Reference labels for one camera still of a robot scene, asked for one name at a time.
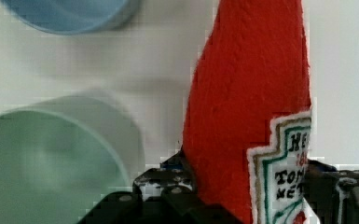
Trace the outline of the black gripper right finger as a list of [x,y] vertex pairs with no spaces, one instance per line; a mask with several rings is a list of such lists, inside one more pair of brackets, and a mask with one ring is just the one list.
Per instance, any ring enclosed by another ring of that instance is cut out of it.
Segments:
[[304,197],[321,224],[359,224],[359,170],[309,160]]

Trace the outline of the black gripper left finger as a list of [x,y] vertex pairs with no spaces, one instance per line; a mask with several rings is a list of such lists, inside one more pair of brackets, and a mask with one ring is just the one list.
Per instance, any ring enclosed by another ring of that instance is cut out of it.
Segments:
[[198,197],[183,151],[132,182],[131,191],[105,196],[76,224],[242,224],[221,204]]

